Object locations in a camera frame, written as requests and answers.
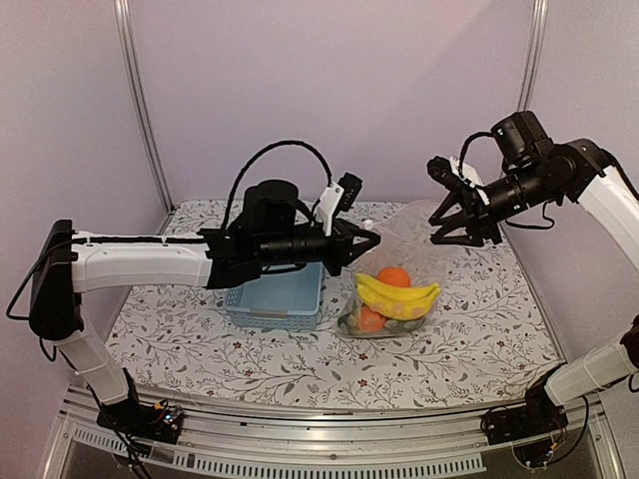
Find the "orange toy fruit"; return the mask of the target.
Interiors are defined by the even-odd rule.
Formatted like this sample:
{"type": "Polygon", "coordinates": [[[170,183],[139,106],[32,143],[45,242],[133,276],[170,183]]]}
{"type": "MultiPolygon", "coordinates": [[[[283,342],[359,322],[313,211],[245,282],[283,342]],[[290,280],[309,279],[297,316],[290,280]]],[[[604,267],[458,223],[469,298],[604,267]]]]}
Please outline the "orange toy fruit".
{"type": "Polygon", "coordinates": [[[411,287],[410,275],[405,269],[398,266],[388,266],[381,269],[376,278],[391,286],[411,287]]]}

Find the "clear zip top bag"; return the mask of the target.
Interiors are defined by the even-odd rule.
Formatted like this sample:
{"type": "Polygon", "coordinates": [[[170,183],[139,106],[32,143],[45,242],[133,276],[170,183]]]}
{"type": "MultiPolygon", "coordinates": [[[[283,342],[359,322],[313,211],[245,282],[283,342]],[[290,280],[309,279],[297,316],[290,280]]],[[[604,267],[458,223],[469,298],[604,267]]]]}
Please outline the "clear zip top bag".
{"type": "Polygon", "coordinates": [[[388,338],[422,328],[435,311],[447,281],[450,246],[435,245],[428,222],[436,205],[405,205],[386,220],[362,227],[380,244],[361,256],[353,274],[353,293],[337,327],[346,337],[388,338]]]}

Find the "yellow toy banana bunch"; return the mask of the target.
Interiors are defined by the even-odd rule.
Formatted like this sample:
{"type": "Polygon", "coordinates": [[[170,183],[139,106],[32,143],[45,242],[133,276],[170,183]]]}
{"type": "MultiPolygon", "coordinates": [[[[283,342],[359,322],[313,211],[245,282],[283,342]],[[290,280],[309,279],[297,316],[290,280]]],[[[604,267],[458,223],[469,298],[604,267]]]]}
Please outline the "yellow toy banana bunch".
{"type": "Polygon", "coordinates": [[[370,275],[355,275],[356,292],[364,305],[394,320],[409,321],[426,316],[440,294],[440,285],[399,287],[370,275]]]}

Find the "green orange toy mango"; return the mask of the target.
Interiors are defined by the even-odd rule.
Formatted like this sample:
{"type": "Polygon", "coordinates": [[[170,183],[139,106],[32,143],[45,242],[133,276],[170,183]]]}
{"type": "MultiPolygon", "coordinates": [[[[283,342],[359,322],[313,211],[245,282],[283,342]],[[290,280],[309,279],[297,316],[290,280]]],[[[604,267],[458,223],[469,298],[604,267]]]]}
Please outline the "green orange toy mango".
{"type": "Polygon", "coordinates": [[[362,306],[359,310],[357,327],[363,333],[377,333],[384,329],[386,318],[368,306],[362,306]]]}

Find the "blue plastic basket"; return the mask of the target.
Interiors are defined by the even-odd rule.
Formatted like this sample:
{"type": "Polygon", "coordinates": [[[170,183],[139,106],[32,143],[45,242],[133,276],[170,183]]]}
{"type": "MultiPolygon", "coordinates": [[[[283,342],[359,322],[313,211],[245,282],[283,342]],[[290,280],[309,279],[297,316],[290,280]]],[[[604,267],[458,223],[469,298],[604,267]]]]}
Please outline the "blue plastic basket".
{"type": "Polygon", "coordinates": [[[263,275],[229,289],[224,310],[238,327],[313,331],[320,316],[323,266],[310,263],[303,269],[263,275]]]}

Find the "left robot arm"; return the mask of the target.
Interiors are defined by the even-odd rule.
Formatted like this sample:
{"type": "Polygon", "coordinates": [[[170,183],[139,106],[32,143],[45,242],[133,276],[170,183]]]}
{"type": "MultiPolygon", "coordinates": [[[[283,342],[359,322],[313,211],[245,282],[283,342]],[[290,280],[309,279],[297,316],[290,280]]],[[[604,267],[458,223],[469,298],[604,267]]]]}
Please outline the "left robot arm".
{"type": "Polygon", "coordinates": [[[20,285],[31,290],[22,318],[63,353],[116,423],[141,432],[148,411],[133,380],[82,318],[82,294],[151,284],[229,289],[315,262],[338,275],[380,242],[339,216],[359,189],[346,180],[331,183],[310,209],[294,184],[263,181],[245,191],[236,218],[225,214],[218,228],[182,236],[97,236],[59,220],[20,285]]]}

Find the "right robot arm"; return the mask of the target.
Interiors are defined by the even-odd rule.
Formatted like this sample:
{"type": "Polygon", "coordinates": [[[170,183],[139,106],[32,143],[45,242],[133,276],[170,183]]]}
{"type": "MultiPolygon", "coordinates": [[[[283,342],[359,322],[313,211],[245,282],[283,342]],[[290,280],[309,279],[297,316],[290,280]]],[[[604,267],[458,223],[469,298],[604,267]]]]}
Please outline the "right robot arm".
{"type": "MultiPolygon", "coordinates": [[[[556,143],[531,111],[498,121],[470,135],[455,157],[435,156],[427,174],[447,190],[429,222],[434,244],[482,246],[502,240],[501,226],[537,206],[578,206],[600,227],[602,247],[581,239],[573,259],[589,265],[612,260],[625,272],[638,270],[638,192],[618,160],[585,138],[556,143]],[[501,157],[500,178],[486,183],[465,161],[470,145],[487,138],[501,157]]],[[[638,325],[612,336],[539,378],[525,393],[516,426],[536,435],[555,410],[594,391],[602,391],[638,372],[638,325]]]]}

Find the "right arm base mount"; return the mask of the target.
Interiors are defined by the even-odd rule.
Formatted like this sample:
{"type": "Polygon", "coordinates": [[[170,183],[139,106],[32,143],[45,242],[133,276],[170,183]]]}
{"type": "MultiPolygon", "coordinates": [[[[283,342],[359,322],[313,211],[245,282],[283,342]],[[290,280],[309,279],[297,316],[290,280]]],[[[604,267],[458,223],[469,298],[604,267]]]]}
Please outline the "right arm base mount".
{"type": "Polygon", "coordinates": [[[489,445],[559,431],[568,425],[564,407],[555,405],[544,389],[553,372],[554,369],[551,369],[526,390],[522,405],[497,406],[485,412],[480,420],[480,429],[489,445]]]}

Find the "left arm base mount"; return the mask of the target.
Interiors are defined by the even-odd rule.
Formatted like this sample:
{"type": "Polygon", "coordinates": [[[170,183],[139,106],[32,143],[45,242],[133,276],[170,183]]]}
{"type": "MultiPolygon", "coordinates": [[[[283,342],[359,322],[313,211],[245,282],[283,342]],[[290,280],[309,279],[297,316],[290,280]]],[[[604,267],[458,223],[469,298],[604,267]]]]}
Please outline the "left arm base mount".
{"type": "Polygon", "coordinates": [[[184,422],[183,408],[170,405],[167,399],[154,405],[141,403],[135,381],[126,368],[123,371],[128,386],[123,401],[106,405],[93,393],[100,410],[97,424],[134,438],[177,444],[184,422]]]}

